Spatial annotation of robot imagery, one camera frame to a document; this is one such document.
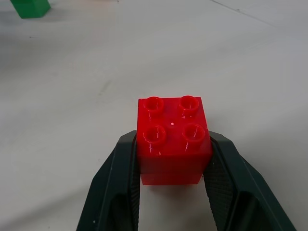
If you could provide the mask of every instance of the red duplo block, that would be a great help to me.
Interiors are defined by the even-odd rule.
[[[143,184],[197,184],[211,156],[200,97],[139,99],[137,158]]]

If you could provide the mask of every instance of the white table surface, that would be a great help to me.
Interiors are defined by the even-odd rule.
[[[0,230],[73,231],[137,99],[203,99],[210,130],[308,220],[306,0],[0,0]],[[203,184],[141,186],[140,231],[214,231]]]

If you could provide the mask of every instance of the green block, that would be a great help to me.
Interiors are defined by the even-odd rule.
[[[11,0],[21,18],[40,18],[50,9],[48,0]]]

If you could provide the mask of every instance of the lego brick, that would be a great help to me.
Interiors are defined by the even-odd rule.
[[[11,0],[21,18],[40,18],[50,9],[48,0]]]
[[[141,174],[163,174],[161,183],[156,178],[155,184],[165,184],[166,174],[201,177],[211,155],[200,97],[139,99],[137,157]],[[187,184],[182,179],[168,182]]]

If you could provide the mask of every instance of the lego stud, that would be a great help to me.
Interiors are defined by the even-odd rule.
[[[146,142],[152,146],[159,146],[166,141],[166,130],[160,125],[153,125],[143,133]]]
[[[183,116],[192,116],[196,114],[199,108],[198,100],[190,95],[180,98],[179,109]]]
[[[186,147],[198,147],[205,139],[205,130],[199,124],[188,124],[184,127],[182,136]]]
[[[144,101],[144,108],[149,112],[149,116],[158,116],[163,112],[164,101],[159,97],[150,97]]]

